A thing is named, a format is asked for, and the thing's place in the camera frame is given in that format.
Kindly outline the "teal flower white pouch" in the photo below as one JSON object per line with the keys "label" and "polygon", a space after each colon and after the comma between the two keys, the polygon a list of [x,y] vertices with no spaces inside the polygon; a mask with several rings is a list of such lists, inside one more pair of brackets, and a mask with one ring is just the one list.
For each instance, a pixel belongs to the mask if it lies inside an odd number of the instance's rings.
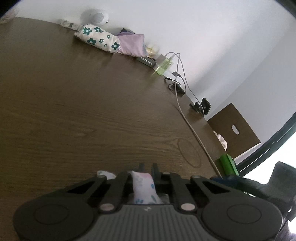
{"label": "teal flower white pouch", "polygon": [[116,53],[121,48],[120,40],[117,36],[92,24],[84,25],[74,36],[88,45],[109,53]]}

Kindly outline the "pink floral white garment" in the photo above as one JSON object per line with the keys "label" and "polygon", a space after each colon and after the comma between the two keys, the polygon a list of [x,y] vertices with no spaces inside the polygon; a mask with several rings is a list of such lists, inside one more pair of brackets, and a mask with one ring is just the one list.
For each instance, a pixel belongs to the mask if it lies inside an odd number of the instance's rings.
{"label": "pink floral white garment", "polygon": [[170,200],[167,194],[157,193],[151,174],[132,171],[132,190],[130,191],[127,203],[156,205],[169,204]]}

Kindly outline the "green translucent box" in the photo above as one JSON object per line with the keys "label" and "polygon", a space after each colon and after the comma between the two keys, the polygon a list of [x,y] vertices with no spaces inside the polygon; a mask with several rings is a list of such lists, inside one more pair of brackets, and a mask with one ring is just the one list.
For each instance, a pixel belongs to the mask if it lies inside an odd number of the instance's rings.
{"label": "green translucent box", "polygon": [[158,65],[156,73],[158,73],[158,75],[163,75],[167,70],[170,69],[172,64],[173,62],[171,58],[166,58],[161,64]]}

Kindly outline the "brown wooden chair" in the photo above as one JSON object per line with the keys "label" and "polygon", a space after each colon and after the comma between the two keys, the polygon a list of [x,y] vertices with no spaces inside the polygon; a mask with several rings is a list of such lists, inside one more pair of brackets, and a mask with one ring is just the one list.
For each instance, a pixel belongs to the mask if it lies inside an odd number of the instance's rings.
{"label": "brown wooden chair", "polygon": [[228,104],[208,120],[210,127],[227,142],[226,152],[237,159],[261,142],[233,104]]}

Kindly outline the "white round speaker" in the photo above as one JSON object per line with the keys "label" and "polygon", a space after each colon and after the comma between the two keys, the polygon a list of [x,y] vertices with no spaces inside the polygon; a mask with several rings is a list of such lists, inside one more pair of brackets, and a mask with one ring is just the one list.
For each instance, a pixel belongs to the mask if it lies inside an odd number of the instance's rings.
{"label": "white round speaker", "polygon": [[109,14],[102,9],[89,9],[82,13],[80,21],[83,24],[103,26],[109,22]]}

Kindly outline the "black labelled box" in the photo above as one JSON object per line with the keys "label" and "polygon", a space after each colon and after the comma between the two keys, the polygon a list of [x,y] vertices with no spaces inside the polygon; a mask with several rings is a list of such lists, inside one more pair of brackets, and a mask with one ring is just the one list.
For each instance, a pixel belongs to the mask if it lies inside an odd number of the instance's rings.
{"label": "black labelled box", "polygon": [[143,63],[146,66],[149,66],[150,68],[154,68],[156,61],[152,58],[149,58],[148,56],[145,57],[136,57],[136,60],[140,63]]}

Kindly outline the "folded lilac cloth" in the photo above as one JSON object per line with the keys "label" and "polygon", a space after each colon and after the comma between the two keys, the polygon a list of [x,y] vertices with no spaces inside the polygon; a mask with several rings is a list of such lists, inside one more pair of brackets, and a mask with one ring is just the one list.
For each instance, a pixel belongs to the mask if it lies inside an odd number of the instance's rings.
{"label": "folded lilac cloth", "polygon": [[147,50],[144,44],[144,34],[124,34],[119,35],[120,49],[119,54],[133,56],[133,57],[145,57],[147,56]]}

